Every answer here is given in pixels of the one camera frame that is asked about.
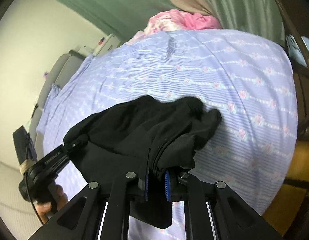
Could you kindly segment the black pants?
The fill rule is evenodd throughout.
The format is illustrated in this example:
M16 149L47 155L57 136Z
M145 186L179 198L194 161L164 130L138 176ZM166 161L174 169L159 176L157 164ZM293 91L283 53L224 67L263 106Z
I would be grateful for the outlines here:
M63 142L69 146L83 140L70 160L88 182L106 184L127 172L139 173L147 200L133 204L130 214L165 229L172 224L165 173L193 169L195 153L214 136L221 121L220 111L205 110L198 98L160 102L147 95L88 116L67 132Z

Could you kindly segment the grey bed headboard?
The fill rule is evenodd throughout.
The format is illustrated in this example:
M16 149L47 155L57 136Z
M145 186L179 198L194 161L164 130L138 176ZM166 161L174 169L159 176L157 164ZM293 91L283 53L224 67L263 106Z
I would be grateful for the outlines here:
M61 55L44 82L43 88L39 94L31 116L29 128L30 137L33 140L35 150L39 158L44 156L43 135L40 132L36 132L36 128L43 114L44 104L48 98L48 94L50 93L51 86L55 84L59 88L63 88L78 70L85 58L85 56L75 52L74 50Z

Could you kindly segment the purple floral bed cover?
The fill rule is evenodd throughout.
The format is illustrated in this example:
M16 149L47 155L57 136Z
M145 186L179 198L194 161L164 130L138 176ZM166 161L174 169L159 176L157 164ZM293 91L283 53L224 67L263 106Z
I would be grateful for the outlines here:
M192 173L226 182L265 213L287 174L298 126L292 67L278 44L236 30L160 31L88 56L48 96L37 126L44 153L89 115L143 95L162 102L194 96L218 109L223 121Z

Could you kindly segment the white nightstand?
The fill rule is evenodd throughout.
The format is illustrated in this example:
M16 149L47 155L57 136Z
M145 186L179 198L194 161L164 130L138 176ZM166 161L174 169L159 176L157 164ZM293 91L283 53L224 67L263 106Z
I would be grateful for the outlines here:
M102 56L120 46L121 41L114 35L110 34L102 38L95 47L93 55Z

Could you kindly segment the pink blanket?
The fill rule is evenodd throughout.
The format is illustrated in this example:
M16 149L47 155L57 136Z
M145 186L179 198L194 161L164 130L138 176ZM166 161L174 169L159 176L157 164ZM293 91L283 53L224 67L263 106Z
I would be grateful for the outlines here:
M221 29L221 24L214 16L205 16L200 13L191 14L189 12L171 9L160 12L148 21L144 29L146 35L151 35L159 31L175 30L204 30Z

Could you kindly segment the green curtain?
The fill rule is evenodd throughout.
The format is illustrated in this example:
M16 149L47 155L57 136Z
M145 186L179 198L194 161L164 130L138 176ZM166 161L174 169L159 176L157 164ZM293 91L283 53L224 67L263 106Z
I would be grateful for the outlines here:
M178 9L170 0L56 0L107 34L129 40L162 11ZM285 31L274 0L209 0L221 26L262 36L280 45Z

